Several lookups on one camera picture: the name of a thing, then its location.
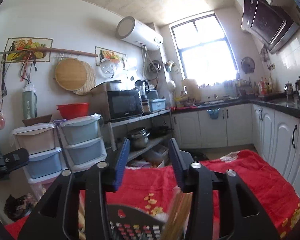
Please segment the black countertop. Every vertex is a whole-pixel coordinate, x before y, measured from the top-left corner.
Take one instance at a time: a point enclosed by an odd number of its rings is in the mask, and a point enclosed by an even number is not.
[[[236,106],[242,104],[255,104],[259,106],[269,107],[274,110],[283,112],[285,114],[300,118],[300,98],[298,96],[294,96],[293,98],[278,98],[271,101],[261,101],[258,98],[254,99],[234,99],[234,100],[227,100],[222,103],[216,104],[204,104],[198,107],[191,107],[191,108],[182,108],[176,109],[172,112],[172,114],[179,114],[179,113],[187,113],[187,112],[194,112],[194,111],[202,111],[208,109],[217,109],[223,108],[228,106]]]

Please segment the wooden rod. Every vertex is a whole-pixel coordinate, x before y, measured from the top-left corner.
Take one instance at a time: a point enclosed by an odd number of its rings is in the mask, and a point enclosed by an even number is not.
[[[0,55],[3,54],[10,54],[10,53],[20,53],[24,50],[28,51],[50,51],[50,52],[58,52],[58,53],[68,53],[68,54],[75,54],[75,55],[82,55],[87,57],[98,57],[98,54],[84,52],[84,51],[77,51],[77,50],[70,50],[70,49],[56,49],[56,48],[32,48],[32,49],[21,49],[21,50],[11,50],[11,51],[1,51]]]

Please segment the range hood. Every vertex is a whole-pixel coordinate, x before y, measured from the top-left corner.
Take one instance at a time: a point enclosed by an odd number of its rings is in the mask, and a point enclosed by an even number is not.
[[[266,0],[244,0],[241,28],[255,35],[274,54],[299,25],[280,6],[271,6]]]

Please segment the water heater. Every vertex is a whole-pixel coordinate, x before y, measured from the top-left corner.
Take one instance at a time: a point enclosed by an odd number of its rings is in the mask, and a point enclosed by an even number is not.
[[[163,43],[163,38],[159,33],[131,16],[119,22],[115,36],[138,47],[141,44],[146,45],[148,50],[157,50]]]

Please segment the cabinet handle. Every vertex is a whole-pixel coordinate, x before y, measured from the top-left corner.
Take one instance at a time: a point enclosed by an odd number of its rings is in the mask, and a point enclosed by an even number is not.
[[[294,133],[296,132],[297,129],[298,129],[298,126],[296,125],[295,128],[293,129],[293,135],[292,135],[292,146],[293,146],[293,148],[296,147],[296,145],[294,144]]]

